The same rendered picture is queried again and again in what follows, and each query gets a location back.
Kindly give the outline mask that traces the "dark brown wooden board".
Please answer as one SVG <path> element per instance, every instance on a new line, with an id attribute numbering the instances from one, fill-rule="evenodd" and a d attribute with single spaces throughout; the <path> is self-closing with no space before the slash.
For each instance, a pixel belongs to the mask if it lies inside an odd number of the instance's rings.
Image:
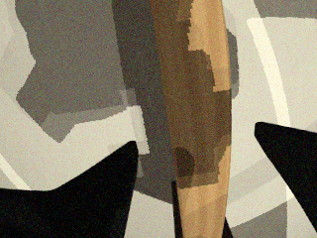
<path id="1" fill-rule="evenodd" d="M 182 238 L 222 238 L 231 78 L 222 0 L 151 0 Z"/>

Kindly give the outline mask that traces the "wooden post with slot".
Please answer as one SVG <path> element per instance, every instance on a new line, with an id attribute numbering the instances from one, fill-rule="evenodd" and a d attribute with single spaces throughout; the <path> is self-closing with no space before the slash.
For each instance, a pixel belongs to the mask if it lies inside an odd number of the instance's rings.
<path id="1" fill-rule="evenodd" d="M 177 181 L 171 181 L 171 195 L 173 195 L 173 221 L 174 221 L 174 238 L 182 238 L 182 226 L 181 226 L 181 211 L 179 211 L 178 205 L 178 189 Z M 222 238 L 234 238 L 233 233 L 230 231 L 229 222 L 223 222 Z"/>

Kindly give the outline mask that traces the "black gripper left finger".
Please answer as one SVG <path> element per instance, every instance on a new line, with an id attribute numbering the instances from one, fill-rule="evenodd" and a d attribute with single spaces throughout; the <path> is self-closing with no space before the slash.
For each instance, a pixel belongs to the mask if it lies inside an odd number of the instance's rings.
<path id="1" fill-rule="evenodd" d="M 124 238 L 138 163 L 130 140 L 56 189 L 0 187 L 0 222 L 51 238 Z"/>

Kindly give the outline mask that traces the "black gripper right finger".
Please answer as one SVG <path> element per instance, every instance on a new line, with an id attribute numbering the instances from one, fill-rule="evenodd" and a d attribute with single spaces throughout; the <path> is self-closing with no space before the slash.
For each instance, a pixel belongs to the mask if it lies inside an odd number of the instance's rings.
<path id="1" fill-rule="evenodd" d="M 255 123 L 255 139 L 317 231 L 317 132 Z"/>

